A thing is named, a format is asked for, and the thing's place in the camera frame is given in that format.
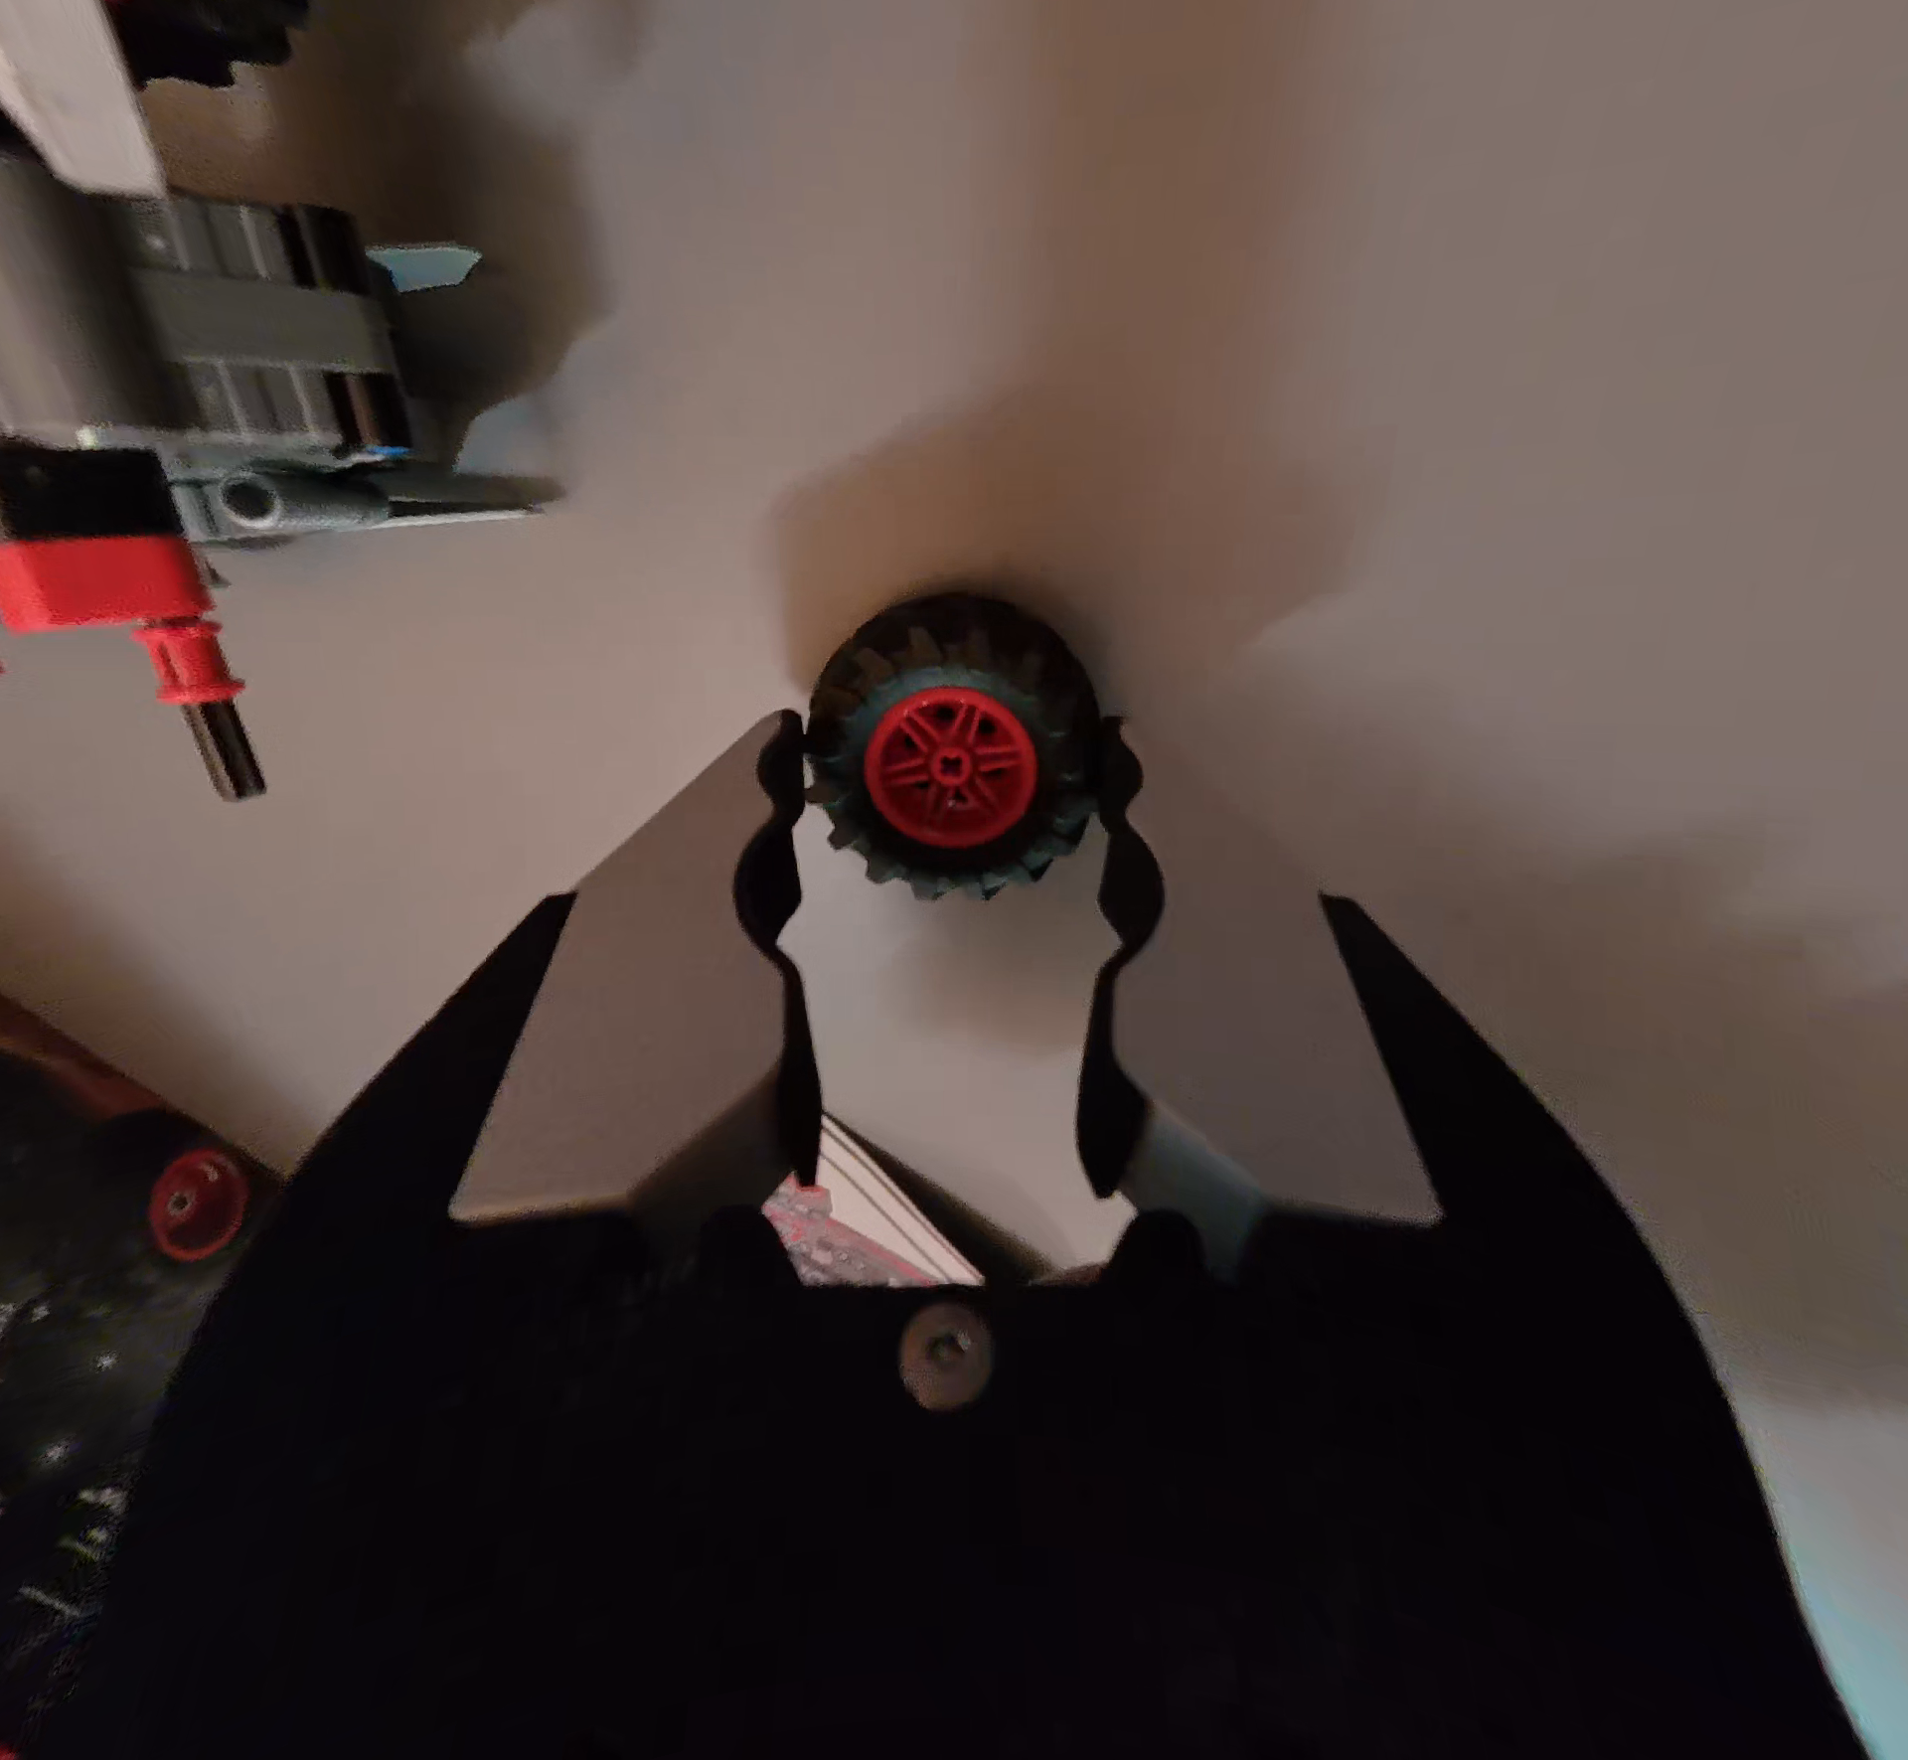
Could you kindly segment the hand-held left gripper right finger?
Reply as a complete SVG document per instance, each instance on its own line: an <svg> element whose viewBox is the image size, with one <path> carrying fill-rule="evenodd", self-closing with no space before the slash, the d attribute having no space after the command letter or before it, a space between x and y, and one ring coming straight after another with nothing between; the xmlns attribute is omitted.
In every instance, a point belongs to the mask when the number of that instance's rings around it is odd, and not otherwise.
<svg viewBox="0 0 1908 1760"><path fill-rule="evenodd" d="M1216 1275L1272 1222L1442 1222L1323 889L1169 746L1109 720L1097 757L1091 1189L1189 1222Z"/></svg>

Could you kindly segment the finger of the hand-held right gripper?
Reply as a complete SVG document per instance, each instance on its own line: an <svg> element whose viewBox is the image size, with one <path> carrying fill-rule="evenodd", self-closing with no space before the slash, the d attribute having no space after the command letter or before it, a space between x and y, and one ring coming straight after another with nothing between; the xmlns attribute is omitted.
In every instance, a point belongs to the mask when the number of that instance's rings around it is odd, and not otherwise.
<svg viewBox="0 0 1908 1760"><path fill-rule="evenodd" d="M135 442L169 389L112 218L169 186L103 0L2 0L2 418Z"/></svg>

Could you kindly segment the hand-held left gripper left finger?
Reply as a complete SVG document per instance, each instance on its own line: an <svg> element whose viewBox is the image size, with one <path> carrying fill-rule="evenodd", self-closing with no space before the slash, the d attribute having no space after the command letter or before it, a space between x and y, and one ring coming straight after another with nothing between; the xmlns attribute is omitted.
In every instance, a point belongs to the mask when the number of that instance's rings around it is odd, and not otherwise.
<svg viewBox="0 0 1908 1760"><path fill-rule="evenodd" d="M573 887L474 1140L464 1224L632 1215L652 1246L810 1182L822 1078L782 932L803 727L753 723Z"/></svg>

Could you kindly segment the black toy truck chassis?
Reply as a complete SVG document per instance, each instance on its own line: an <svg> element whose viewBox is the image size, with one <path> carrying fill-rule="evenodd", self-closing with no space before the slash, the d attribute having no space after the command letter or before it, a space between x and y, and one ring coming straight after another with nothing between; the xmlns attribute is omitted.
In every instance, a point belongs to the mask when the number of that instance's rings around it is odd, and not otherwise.
<svg viewBox="0 0 1908 1760"><path fill-rule="evenodd" d="M128 635L233 802L265 777L208 554L557 499L456 466L402 369L399 261L337 209L93 196L5 158L5 626Z"/></svg>

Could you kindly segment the light grey desk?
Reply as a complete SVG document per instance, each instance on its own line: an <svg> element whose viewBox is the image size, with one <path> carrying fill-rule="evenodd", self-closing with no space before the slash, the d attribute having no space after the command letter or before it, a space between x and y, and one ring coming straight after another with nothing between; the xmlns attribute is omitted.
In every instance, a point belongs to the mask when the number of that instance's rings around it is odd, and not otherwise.
<svg viewBox="0 0 1908 1760"><path fill-rule="evenodd" d="M294 1160L908 579L1360 902L1695 1312L1903 1756L1903 0L312 0L179 181L482 254L527 521L5 674L5 991Z"/></svg>

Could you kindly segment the white instruction booklet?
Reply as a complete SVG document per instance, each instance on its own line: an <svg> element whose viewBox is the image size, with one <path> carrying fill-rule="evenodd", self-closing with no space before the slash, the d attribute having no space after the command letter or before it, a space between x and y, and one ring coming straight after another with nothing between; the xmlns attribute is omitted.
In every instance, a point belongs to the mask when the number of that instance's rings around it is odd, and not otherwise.
<svg viewBox="0 0 1908 1760"><path fill-rule="evenodd" d="M983 1272L940 1232L895 1176L823 1112L816 1179L790 1173L762 1202L806 1287L973 1290Z"/></svg>

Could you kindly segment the black toy truck set box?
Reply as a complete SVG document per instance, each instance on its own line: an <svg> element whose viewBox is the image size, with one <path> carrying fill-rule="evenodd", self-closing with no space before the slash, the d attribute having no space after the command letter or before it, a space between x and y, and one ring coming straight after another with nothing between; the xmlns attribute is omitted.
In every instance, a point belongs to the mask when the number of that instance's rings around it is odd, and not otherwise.
<svg viewBox="0 0 1908 1760"><path fill-rule="evenodd" d="M282 1179L2 1003L2 1749L71 1691L139 1460Z"/></svg>

